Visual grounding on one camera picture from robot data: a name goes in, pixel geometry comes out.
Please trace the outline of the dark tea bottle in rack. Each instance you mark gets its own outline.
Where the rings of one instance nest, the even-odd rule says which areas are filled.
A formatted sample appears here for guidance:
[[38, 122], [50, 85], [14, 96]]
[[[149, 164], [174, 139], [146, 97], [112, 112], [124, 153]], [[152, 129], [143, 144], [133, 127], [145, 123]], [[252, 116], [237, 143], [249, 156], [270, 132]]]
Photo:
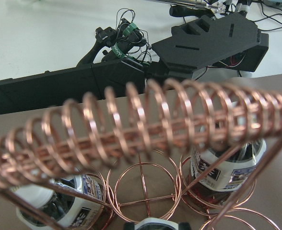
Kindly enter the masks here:
[[[213, 168], [208, 175], [191, 187], [190, 191], [208, 203], [222, 205], [255, 170], [266, 147], [264, 139], [246, 143], [234, 155]], [[208, 149], [203, 153], [192, 153], [191, 176], [188, 178], [188, 183], [200, 176], [226, 150]]]

